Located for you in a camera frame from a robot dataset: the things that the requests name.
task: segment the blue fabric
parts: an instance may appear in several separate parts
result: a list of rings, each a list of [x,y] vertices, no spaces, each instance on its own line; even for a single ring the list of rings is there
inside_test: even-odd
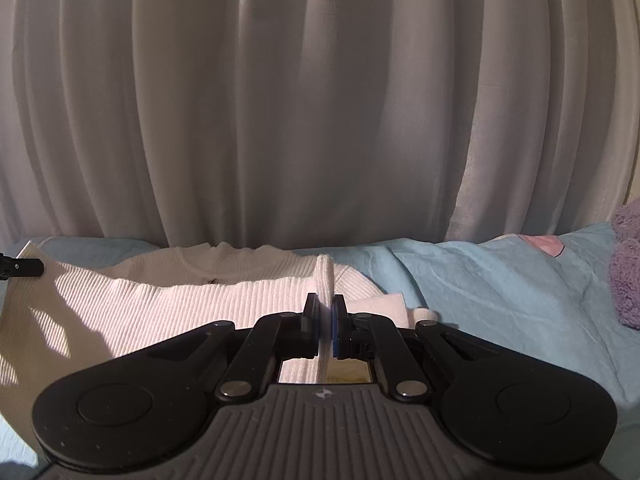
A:
[[[442,322],[599,382],[619,411],[602,463],[624,480],[638,480],[640,332],[620,325],[612,306],[607,268],[614,235],[609,224],[596,224],[561,238],[566,247],[557,258],[517,237],[480,245],[400,239],[297,252],[330,254],[385,292],[402,292],[411,308],[428,306]],[[155,248],[96,238],[54,238],[43,245],[58,260],[93,268]],[[33,451],[0,424],[0,480],[32,478],[36,464]]]

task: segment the sweater neckline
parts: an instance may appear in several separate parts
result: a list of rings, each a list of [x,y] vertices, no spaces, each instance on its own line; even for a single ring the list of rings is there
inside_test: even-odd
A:
[[[181,263],[204,278],[232,278],[265,270],[295,258],[290,251],[264,245],[257,249],[236,249],[226,242],[217,246],[200,244],[176,248]]]

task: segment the curtain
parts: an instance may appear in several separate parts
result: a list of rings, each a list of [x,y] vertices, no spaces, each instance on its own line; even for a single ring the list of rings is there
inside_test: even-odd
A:
[[[639,93],[634,0],[0,0],[0,244],[567,232]]]

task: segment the purple plush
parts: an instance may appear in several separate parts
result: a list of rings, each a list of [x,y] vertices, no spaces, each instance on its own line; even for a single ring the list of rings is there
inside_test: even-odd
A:
[[[609,264],[611,291],[620,323],[640,330],[640,242],[634,238],[616,245]]]
[[[611,225],[619,242],[628,238],[640,240],[640,198],[619,207]]]

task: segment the pink patch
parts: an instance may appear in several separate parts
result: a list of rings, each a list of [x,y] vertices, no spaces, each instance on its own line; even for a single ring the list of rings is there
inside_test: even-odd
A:
[[[527,235],[518,235],[527,244],[537,249],[540,249],[544,253],[549,256],[559,256],[562,250],[564,249],[564,244],[560,241],[560,238],[553,235],[546,236],[527,236]]]

